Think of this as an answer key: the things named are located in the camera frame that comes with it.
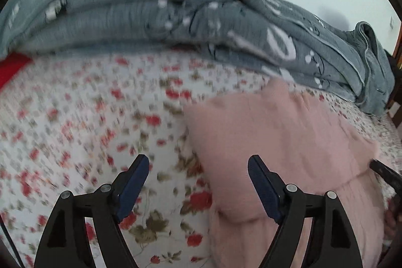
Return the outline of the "person's right hand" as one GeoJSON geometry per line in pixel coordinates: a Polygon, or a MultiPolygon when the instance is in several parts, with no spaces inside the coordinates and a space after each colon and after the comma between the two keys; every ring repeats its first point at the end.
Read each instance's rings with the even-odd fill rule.
{"type": "Polygon", "coordinates": [[[387,239],[394,239],[397,225],[401,222],[401,197],[396,194],[388,200],[388,208],[384,213],[384,231],[387,239]]]}

